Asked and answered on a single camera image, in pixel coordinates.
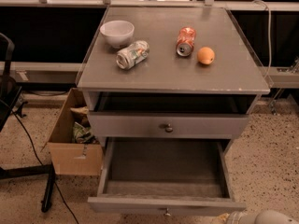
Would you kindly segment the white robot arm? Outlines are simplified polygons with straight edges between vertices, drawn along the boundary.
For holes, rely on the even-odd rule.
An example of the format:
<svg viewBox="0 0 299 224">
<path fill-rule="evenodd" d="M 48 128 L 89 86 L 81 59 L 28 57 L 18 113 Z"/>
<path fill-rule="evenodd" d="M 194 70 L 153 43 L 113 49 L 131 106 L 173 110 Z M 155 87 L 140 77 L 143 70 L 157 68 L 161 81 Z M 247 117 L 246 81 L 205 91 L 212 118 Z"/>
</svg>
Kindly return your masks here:
<svg viewBox="0 0 299 224">
<path fill-rule="evenodd" d="M 253 214 L 238 211 L 225 213 L 215 217 L 210 224 L 299 224 L 299 222 L 278 211 L 264 210 Z"/>
</svg>

